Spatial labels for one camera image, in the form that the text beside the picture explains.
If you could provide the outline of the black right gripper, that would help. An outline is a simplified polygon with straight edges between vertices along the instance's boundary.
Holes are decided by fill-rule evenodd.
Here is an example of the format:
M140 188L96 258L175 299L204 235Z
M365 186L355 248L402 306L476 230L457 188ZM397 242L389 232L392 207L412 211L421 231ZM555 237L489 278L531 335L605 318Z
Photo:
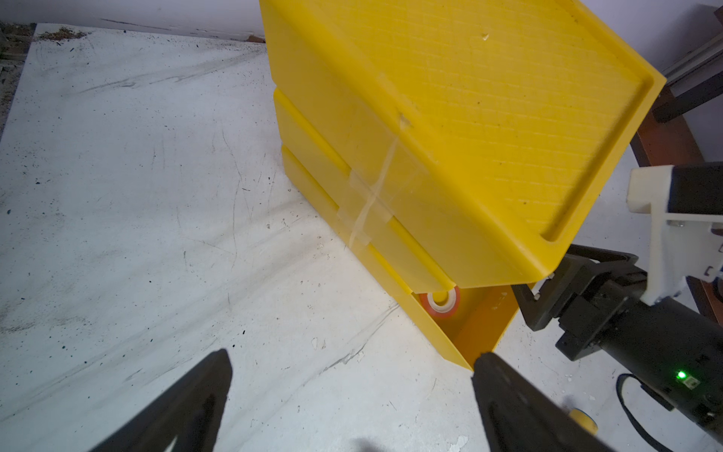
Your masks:
M534 291L511 289L525 324L540 331L559 318L557 348L576 361L603 351L629 379L669 411L677 410L717 442L722 440L722 328L666 298L649 306L614 276L636 270L638 257L570 245L557 269Z

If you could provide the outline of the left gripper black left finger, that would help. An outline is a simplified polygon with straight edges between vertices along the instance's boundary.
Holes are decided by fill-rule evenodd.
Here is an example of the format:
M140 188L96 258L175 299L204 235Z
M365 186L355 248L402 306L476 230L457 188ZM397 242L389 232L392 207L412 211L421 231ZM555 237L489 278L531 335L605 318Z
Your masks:
M233 378L227 350L207 355L95 451L212 451Z

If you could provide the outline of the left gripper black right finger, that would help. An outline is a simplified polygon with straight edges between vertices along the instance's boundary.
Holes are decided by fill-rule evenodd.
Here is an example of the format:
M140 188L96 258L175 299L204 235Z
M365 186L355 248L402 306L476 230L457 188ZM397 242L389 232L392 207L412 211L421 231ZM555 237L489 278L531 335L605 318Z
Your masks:
M474 396L491 451L608 451L492 352L474 362Z

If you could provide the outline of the yellow bottom drawer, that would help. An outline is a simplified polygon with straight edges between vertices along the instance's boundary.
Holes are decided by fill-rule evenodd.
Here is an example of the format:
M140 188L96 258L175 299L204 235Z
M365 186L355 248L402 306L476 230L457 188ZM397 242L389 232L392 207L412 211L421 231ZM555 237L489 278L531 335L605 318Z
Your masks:
M518 312L509 286L463 289L459 309L449 318L435 318L405 286L390 295L438 354L471 370L483 353L492 352Z

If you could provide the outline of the red tape roll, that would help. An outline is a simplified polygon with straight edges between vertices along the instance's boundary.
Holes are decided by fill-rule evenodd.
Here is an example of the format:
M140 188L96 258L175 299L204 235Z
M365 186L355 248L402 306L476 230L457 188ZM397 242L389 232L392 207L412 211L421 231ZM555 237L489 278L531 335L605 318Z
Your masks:
M433 318L450 318L459 309L459 301L461 300L461 292L455 286L446 292L444 296L438 293L441 299L435 298L435 293L422 293L418 295L421 305L425 310L433 316Z

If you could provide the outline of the yellow plastic drawer cabinet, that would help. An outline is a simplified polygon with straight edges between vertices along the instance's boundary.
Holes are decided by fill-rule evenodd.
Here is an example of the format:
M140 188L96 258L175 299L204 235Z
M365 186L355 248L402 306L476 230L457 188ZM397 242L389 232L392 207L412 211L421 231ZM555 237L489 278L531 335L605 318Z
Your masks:
M666 80L578 1L264 1L287 177L415 293L552 274Z

